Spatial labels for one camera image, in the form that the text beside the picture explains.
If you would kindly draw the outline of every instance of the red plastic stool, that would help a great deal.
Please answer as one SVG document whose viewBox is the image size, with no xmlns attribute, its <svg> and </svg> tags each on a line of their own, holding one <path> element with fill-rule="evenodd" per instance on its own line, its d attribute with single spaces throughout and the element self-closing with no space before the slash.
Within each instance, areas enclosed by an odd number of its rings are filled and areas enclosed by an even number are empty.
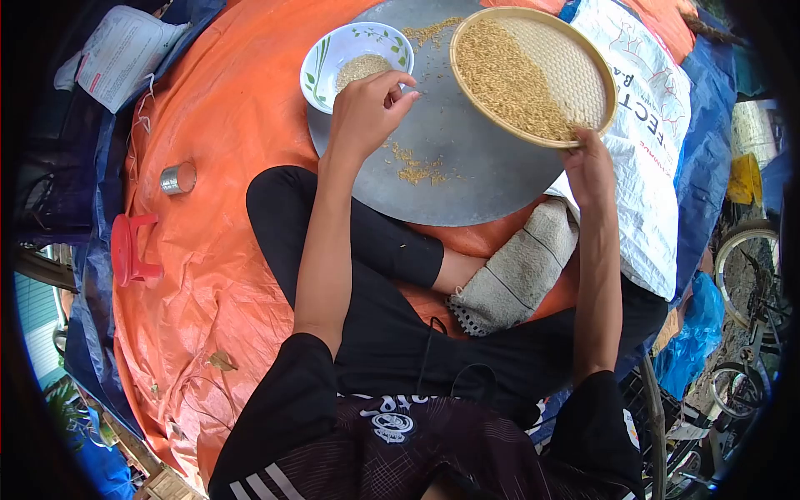
<svg viewBox="0 0 800 500">
<path fill-rule="evenodd" d="M 111 227 L 111 268 L 120 286 L 128 286 L 131 281 L 145 281 L 145 278 L 163 278 L 161 264 L 147 264 L 139 260 L 136 245 L 136 232 L 140 226 L 155 224 L 158 214 L 144 214 L 128 217 L 120 214 Z"/>
</svg>

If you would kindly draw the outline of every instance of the green leaf pattern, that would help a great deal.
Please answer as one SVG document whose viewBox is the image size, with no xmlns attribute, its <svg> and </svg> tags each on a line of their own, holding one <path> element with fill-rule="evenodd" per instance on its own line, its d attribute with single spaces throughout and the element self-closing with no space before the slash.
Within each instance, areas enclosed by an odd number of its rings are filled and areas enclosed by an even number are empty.
<svg viewBox="0 0 800 500">
<path fill-rule="evenodd" d="M 316 76 L 312 75 L 311 73 L 306 73 L 306 78 L 308 79 L 309 83 L 314 85 L 314 88 L 311 88 L 308 84 L 306 84 L 306 88 L 311 90 L 312 94 L 314 95 L 314 100 L 319 104 L 319 106 L 323 109 L 330 109 L 330 106 L 325 104 L 325 97 L 321 95 L 317 95 L 317 87 L 319 86 L 319 77 L 322 73 L 322 65 L 325 64 L 325 58 L 328 56 L 328 50 L 330 49 L 330 36 L 328 38 L 324 38 L 322 42 L 314 48 L 314 72 Z"/>
<path fill-rule="evenodd" d="M 353 28 L 352 31 L 353 31 L 353 36 L 356 37 L 362 34 L 365 34 L 367 37 L 372 37 L 374 35 L 375 41 L 380 44 L 383 44 L 384 38 L 389 38 L 389 32 L 386 30 L 383 31 L 383 35 L 381 35 L 380 33 L 375 33 L 375 28 L 367 28 L 365 31 L 358 31 L 355 28 Z M 408 46 L 404 43 L 403 39 L 400 37 L 394 37 L 394 40 L 397 42 L 397 44 L 395 45 L 394 42 L 392 42 L 392 47 L 390 47 L 390 50 L 395 54 L 400 55 L 401 53 L 400 49 L 402 49 L 402 55 L 398 59 L 398 64 L 402 66 L 406 71 L 408 71 L 410 70 L 409 66 L 411 65 L 411 60 L 408 57 Z"/>
<path fill-rule="evenodd" d="M 358 37 L 362 34 L 365 34 L 368 38 L 374 37 L 375 41 L 383 44 L 384 39 L 389 38 L 389 32 L 384 30 L 383 34 L 376 33 L 375 28 L 367 28 L 366 31 L 358 31 L 357 29 L 352 29 L 353 36 Z M 410 68 L 410 59 L 408 57 L 408 46 L 403 42 L 402 38 L 394 37 L 394 40 L 397 42 L 395 45 L 392 42 L 392 46 L 390 47 L 391 51 L 400 55 L 398 59 L 398 64 L 402 66 L 406 71 Z M 319 86 L 319 79 L 322 75 L 322 66 L 325 64 L 325 59 L 328 56 L 328 50 L 330 49 L 330 36 L 324 38 L 319 45 L 314 48 L 314 74 L 306 72 L 306 80 L 308 83 L 305 84 L 308 90 L 311 90 L 314 100 L 319 104 L 319 106 L 323 109 L 329 110 L 330 106 L 326 104 L 326 98 L 322 95 L 317 95 L 317 89 Z"/>
</svg>

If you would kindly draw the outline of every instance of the white towel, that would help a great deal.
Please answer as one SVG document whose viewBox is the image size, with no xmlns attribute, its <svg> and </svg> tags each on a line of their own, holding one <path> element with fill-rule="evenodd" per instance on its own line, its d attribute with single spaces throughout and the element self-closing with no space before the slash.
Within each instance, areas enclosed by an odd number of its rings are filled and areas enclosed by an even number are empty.
<svg viewBox="0 0 800 500">
<path fill-rule="evenodd" d="M 482 337 L 524 322 L 570 260 L 578 224 L 560 198 L 540 203 L 525 226 L 445 304 L 469 335 Z"/>
</svg>

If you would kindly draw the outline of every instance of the bamboo tray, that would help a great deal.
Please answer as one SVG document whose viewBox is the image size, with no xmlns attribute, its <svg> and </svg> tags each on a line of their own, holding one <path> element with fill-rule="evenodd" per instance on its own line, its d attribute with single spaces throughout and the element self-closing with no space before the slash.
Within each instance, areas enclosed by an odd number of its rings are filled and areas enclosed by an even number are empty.
<svg viewBox="0 0 800 500">
<path fill-rule="evenodd" d="M 605 59 L 592 43 L 575 28 L 559 18 L 523 7 L 493 7 L 480 10 L 465 19 L 450 42 L 450 64 L 456 82 L 470 102 L 495 125 L 514 136 L 550 148 L 579 147 L 580 141 L 559 141 L 521 130 L 497 116 L 476 99 L 458 71 L 456 48 L 470 26 L 492 19 L 517 39 L 522 51 L 544 71 L 555 101 L 567 119 L 580 114 L 602 136 L 614 122 L 617 91 Z"/>
</svg>

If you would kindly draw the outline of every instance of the white bowl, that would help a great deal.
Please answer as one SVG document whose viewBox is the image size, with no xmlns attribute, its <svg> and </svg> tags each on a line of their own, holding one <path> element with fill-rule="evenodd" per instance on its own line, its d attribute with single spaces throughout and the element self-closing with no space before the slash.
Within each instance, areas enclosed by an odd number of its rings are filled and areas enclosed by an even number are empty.
<svg viewBox="0 0 800 500">
<path fill-rule="evenodd" d="M 409 74 L 414 70 L 414 51 L 399 30 L 380 22 L 353 22 L 320 38 L 306 54 L 300 66 L 300 90 L 309 104 L 332 114 L 339 70 L 363 54 L 383 56 L 396 70 Z"/>
</svg>

